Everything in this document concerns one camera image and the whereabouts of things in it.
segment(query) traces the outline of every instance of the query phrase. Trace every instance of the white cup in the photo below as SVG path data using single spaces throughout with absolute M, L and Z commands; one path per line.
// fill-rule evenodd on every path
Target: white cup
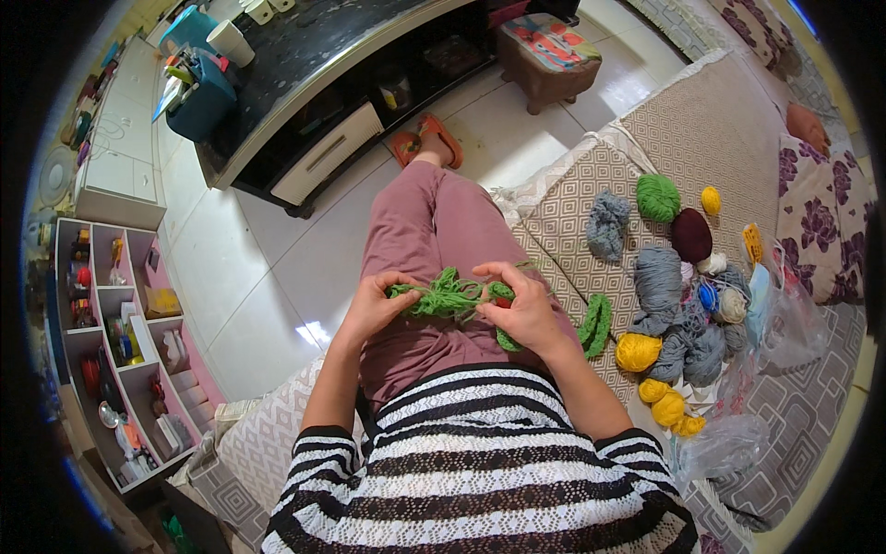
M 259 25 L 264 25 L 274 17 L 274 11 L 271 10 L 271 4 L 268 4 L 268 0 L 255 0 L 255 2 L 246 6 L 246 13 Z
M 234 62 L 237 67 L 246 67 L 255 58 L 255 52 L 244 39 L 240 29 L 230 20 L 224 20 L 206 37 L 215 51 Z
M 295 0 L 268 0 L 272 6 L 280 13 L 291 10 L 295 5 Z

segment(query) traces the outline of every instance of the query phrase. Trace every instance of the black and white striped top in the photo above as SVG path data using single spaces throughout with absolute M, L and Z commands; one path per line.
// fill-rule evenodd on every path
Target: black and white striped top
M 436 373 L 377 427 L 363 467 L 341 427 L 302 432 L 264 552 L 696 550 L 656 440 L 630 429 L 592 441 L 553 381 L 527 369 Z

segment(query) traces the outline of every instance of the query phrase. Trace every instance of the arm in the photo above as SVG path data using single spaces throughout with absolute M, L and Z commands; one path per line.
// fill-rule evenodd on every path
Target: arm
M 510 308 L 487 303 L 477 306 L 477 312 L 539 355 L 553 375 L 577 431 L 597 441 L 633 427 L 625 407 L 560 331 L 541 283 L 503 261 L 477 266 L 474 274 L 501 277 L 514 290 L 517 297 Z
M 363 344 L 421 297 L 420 292 L 409 291 L 387 298 L 385 289 L 398 283 L 418 285 L 415 279 L 397 271 L 370 275 L 360 282 L 307 399 L 300 431 L 315 425 L 337 425 L 349 433 L 354 430 L 354 400 Z

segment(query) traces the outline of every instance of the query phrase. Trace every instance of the orange slipper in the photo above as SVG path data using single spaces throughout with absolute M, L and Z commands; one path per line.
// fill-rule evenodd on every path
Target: orange slipper
M 421 147 L 421 139 L 417 134 L 409 131 L 401 131 L 391 138 L 391 150 L 393 150 L 393 156 L 400 163 L 401 168 L 406 167 L 406 164 L 415 158 Z
M 418 116 L 418 136 L 421 136 L 424 133 L 437 133 L 440 135 L 443 144 L 448 146 L 449 150 L 452 151 L 452 163 L 449 164 L 449 167 L 452 169 L 458 169 L 462 166 L 462 161 L 464 160 L 462 146 L 458 144 L 458 141 L 455 140 L 452 135 L 449 134 L 449 131 L 443 126 L 443 122 L 437 119 L 437 116 L 433 113 L 425 112 Z

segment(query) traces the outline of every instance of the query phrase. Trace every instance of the drawer handle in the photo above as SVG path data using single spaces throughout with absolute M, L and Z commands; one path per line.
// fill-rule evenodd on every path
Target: drawer handle
M 308 173 L 310 173 L 311 171 L 313 171 L 314 168 L 316 168 L 318 165 L 320 165 L 320 162 L 322 162 L 323 160 L 326 159 L 327 156 L 329 156 L 330 154 L 332 154 L 332 151 L 334 151 L 336 148 L 338 148 L 339 146 L 341 146 L 342 144 L 344 144 L 346 140 L 347 140 L 347 137 L 345 137 L 344 135 L 342 135 L 341 137 L 337 138 L 336 141 L 335 141 L 334 143 L 330 144 L 329 148 L 327 148 L 326 150 L 324 150 L 323 153 L 321 153 L 320 156 L 317 157 L 316 160 L 314 160 L 314 161 L 311 162 L 311 165 L 307 166 L 307 168 L 305 169 L 305 171 L 307 171 Z

